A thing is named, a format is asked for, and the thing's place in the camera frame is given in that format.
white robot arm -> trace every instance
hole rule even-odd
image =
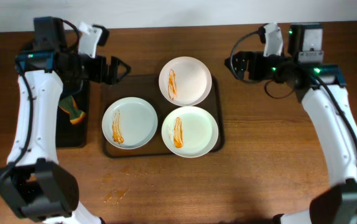
[[[258,34],[264,52],[234,51],[238,44]],[[276,23],[260,27],[234,45],[225,65],[247,84],[286,83],[310,116],[327,162],[331,189],[315,198],[310,209],[276,215],[274,224],[357,223],[357,126],[350,111],[346,83],[337,65],[325,65],[320,24],[292,24],[288,53],[283,51],[281,29]],[[244,79],[245,71],[249,80]]]
[[[31,86],[34,100],[34,117],[32,125],[32,138],[24,157],[17,163],[17,166],[36,164],[37,159],[44,158],[58,164],[57,152],[55,148],[55,127],[57,120],[57,107],[62,93],[63,83],[60,77],[52,71],[46,73],[45,70],[26,72],[25,77]],[[21,100],[17,122],[17,131],[12,151],[7,159],[7,163],[13,162],[21,153],[21,149],[26,140],[26,133],[29,122],[29,100],[28,92],[22,77],[18,79]],[[43,221],[54,224],[101,224],[100,218],[92,215],[80,202],[77,208],[72,211],[71,217],[51,217]]]
[[[63,93],[61,77],[68,82],[87,79],[109,84],[116,78],[115,73],[108,73],[105,57],[96,55],[97,45],[105,44],[109,32],[82,22],[82,36],[79,39],[78,35],[78,41],[68,48],[63,23],[78,35],[78,29],[67,21],[35,18],[35,41],[16,57],[21,99],[12,151],[7,166],[0,168],[0,195],[19,218],[102,224],[101,218],[79,202],[74,176],[58,165],[55,133]]]
[[[340,88],[338,85],[328,87],[357,135],[357,125],[351,114],[346,88]],[[309,89],[302,100],[302,105],[310,116],[320,140],[331,187],[345,184],[348,179],[354,179],[357,183],[355,145],[327,92],[323,89]],[[312,224],[309,210],[283,215],[280,222],[282,224]]]

sauce smear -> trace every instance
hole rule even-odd
[[[112,198],[112,196],[113,196],[112,191],[110,191],[109,194],[107,196],[105,196],[104,203],[109,202],[109,200]]]
[[[114,142],[122,144],[124,142],[124,139],[119,127],[120,125],[121,125],[121,112],[118,110],[118,112],[115,113],[114,120],[112,122],[112,132],[113,132],[112,138],[114,139]]]
[[[171,100],[174,100],[174,98],[177,97],[176,73],[174,73],[173,69],[170,69],[169,72],[167,91],[169,92],[169,98]]]
[[[181,118],[176,118],[174,124],[174,136],[173,136],[174,146],[176,148],[181,148],[184,145],[183,142],[183,125],[181,122]]]
[[[116,190],[114,189],[115,194],[118,196],[116,199],[116,203],[118,204],[121,199],[126,195],[126,193],[129,192],[130,189],[126,189],[126,190]]]

table surface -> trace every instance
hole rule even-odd
[[[325,62],[341,67],[357,122],[357,22],[323,26]],[[258,27],[111,30],[98,54],[121,58],[132,66],[132,75],[159,73],[179,56],[205,63],[219,82],[226,142],[221,152],[197,159],[109,159],[101,152],[101,85],[92,83],[88,144],[57,150],[60,165],[76,177],[87,209],[107,223],[257,223],[306,209],[329,188],[320,143],[295,95],[269,98],[263,84],[245,85],[224,66],[233,44]],[[289,25],[281,28],[287,43]],[[0,167],[16,130],[19,90],[14,56],[32,36],[0,34]],[[239,49],[263,50],[263,45],[252,37]],[[283,85],[272,88],[277,95],[288,91]],[[30,221],[18,220],[0,198],[0,223]]]

